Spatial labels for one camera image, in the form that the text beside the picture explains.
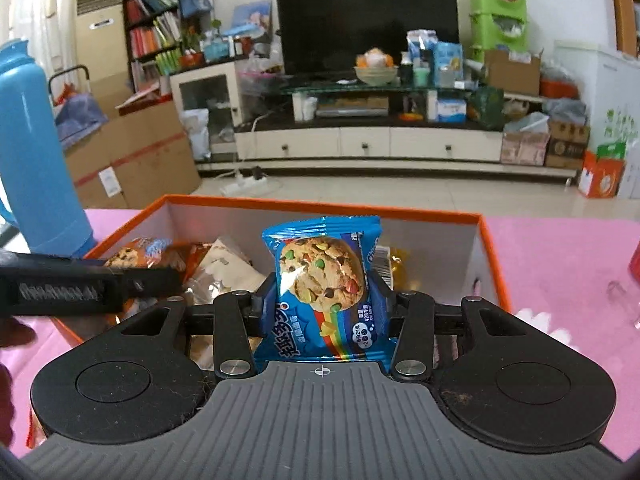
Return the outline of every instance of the metal screw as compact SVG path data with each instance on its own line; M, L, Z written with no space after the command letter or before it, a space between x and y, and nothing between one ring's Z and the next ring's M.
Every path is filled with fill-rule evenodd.
M414 359L406 359L400 361L396 365L396 372L405 377L415 377L416 375L422 375L427 371L426 365L421 361Z
M251 370L251 365L242 359L229 359L220 365L220 371L226 375L242 375Z

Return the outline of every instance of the television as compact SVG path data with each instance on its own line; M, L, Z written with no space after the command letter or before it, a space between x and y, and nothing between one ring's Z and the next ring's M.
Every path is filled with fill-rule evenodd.
M277 0L285 72L353 71L358 54L378 47L399 64L406 32L435 30L459 43L457 0Z

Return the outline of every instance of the power strip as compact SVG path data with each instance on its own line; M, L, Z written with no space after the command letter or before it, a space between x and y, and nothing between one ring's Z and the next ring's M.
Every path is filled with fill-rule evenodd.
M260 195L268 192L269 182L265 176L260 180L254 176L236 178L231 184L221 187L220 193L223 196Z

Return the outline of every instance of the blue bottle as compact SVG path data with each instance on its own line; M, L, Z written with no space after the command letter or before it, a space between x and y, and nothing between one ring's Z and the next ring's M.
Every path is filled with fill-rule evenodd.
M60 147L44 70L27 41L0 46L0 178L16 226L32 253L84 256L94 232L76 195Z

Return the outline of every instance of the pink tablecloth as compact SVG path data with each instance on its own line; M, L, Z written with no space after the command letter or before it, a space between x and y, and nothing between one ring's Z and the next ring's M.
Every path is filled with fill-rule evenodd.
M135 211L94 210L89 218L98 239ZM607 299L607 286L620 282L638 307L640 287L626 266L640 240L640 224L597 219L489 218L498 259L515 314L569 343L599 363L618 391L616 411L603 443L626 460L640 447L640 332L619 304ZM2 354L14 375L15 439L12 451L27 452L29 388L48 361L68 350L50 321L31 325L38 342Z

